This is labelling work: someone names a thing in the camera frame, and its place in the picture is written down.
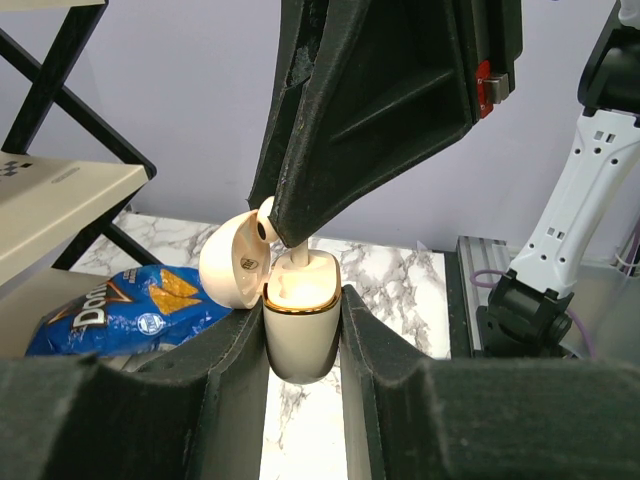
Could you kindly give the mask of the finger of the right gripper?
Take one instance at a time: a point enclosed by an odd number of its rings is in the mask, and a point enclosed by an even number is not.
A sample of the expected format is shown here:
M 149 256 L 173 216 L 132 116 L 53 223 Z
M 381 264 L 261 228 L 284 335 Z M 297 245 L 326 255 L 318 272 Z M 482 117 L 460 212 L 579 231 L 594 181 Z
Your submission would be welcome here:
M 248 205 L 258 208 L 275 194 L 303 87 L 314 70 L 329 3 L 281 2 L 280 32 L 270 111 Z

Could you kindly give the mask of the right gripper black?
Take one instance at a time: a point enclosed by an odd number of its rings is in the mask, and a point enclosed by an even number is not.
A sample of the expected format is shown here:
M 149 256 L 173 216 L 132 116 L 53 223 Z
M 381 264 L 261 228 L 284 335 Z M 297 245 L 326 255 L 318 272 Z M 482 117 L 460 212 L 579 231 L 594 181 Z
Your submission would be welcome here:
M 289 247 L 461 139 L 515 90 L 523 50 L 520 0 L 327 2 L 272 195 Z

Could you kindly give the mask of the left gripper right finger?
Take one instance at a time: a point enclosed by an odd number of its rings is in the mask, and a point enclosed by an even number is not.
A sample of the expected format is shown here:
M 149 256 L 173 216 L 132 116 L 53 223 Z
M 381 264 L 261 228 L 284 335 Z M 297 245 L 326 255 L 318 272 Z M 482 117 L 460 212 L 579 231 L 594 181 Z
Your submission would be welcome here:
M 342 292 L 351 479 L 635 479 L 639 371 L 587 360 L 434 360 Z

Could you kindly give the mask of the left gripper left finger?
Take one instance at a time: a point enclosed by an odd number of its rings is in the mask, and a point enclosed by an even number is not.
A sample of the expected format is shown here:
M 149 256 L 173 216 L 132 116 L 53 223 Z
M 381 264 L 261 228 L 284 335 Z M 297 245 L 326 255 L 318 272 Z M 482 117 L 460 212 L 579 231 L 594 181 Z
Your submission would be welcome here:
M 1 364 L 5 479 L 255 479 L 269 364 L 260 307 L 135 372 L 93 356 Z

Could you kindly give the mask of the beige earbud charging case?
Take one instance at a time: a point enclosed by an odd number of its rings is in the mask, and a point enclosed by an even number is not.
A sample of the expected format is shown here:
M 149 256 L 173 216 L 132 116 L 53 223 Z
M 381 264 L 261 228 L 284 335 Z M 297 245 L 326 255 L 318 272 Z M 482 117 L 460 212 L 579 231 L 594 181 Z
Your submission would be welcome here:
M 309 247 L 309 264 L 296 267 L 290 250 L 271 258 L 256 228 L 256 210 L 237 215 L 205 242 L 202 286 L 216 303 L 262 311 L 272 370 L 293 384 L 314 383 L 331 370 L 341 302 L 338 260 Z

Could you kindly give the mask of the white earbud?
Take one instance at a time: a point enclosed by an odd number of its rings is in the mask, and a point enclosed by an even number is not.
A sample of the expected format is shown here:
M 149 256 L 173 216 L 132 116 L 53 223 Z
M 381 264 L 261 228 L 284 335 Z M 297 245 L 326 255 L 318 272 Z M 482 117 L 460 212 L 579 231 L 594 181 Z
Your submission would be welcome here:
M 270 214 L 273 209 L 275 198 L 273 196 L 267 197 L 260 205 L 257 217 L 256 228 L 258 236 L 263 243 L 272 244 L 276 241 L 280 241 L 281 238 L 277 233 L 275 227 L 270 220 Z M 291 262 L 296 267 L 306 267 L 309 264 L 309 248 L 308 240 L 302 241 L 295 247 L 290 247 Z

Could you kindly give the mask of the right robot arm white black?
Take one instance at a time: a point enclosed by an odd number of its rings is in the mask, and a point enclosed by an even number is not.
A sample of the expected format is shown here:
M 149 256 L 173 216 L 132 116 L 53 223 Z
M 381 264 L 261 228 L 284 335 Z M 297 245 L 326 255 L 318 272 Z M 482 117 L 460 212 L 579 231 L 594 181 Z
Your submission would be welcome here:
M 518 1 L 285 1 L 250 207 L 297 259 L 329 220 L 462 139 L 515 88 Z M 579 263 L 639 159 L 639 5 L 619 1 L 585 65 L 566 166 L 479 312 L 495 357 L 550 352 Z

